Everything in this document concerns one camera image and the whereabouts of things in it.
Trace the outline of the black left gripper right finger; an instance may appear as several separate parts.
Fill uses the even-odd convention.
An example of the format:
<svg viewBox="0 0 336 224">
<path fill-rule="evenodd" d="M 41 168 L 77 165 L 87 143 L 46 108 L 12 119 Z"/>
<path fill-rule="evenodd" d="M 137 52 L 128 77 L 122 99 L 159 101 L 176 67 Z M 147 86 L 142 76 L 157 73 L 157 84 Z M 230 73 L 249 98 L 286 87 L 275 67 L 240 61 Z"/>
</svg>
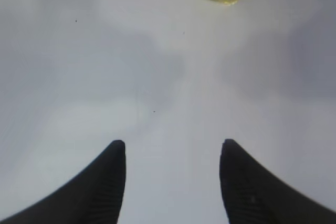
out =
<svg viewBox="0 0 336 224">
<path fill-rule="evenodd" d="M 288 186 L 233 139 L 223 142 L 219 178 L 229 223 L 335 223 L 335 211 Z"/>
</svg>

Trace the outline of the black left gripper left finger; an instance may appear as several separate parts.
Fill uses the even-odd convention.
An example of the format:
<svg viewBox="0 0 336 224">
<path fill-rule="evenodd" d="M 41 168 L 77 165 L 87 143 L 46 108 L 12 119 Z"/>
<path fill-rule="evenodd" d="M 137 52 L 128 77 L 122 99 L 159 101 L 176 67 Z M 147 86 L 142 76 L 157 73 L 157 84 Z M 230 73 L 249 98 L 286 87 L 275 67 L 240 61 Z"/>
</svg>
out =
<svg viewBox="0 0 336 224">
<path fill-rule="evenodd" d="M 69 182 L 1 222 L 117 223 L 125 181 L 125 143 L 115 140 Z"/>
</svg>

